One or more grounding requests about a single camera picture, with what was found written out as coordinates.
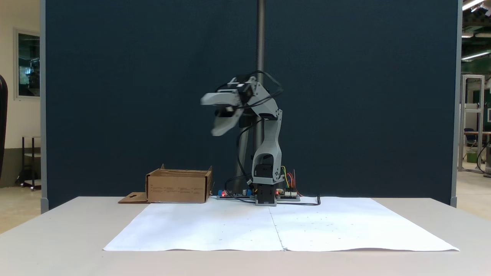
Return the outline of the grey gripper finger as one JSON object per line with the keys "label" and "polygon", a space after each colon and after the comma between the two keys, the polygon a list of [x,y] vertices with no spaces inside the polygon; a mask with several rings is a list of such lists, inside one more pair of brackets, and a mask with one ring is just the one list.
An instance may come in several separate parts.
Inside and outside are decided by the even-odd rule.
{"label": "grey gripper finger", "polygon": [[214,114],[214,126],[211,129],[211,135],[224,135],[238,124],[241,116],[241,112],[216,112]]}
{"label": "grey gripper finger", "polygon": [[201,105],[241,106],[240,96],[233,92],[206,93],[200,100]]}

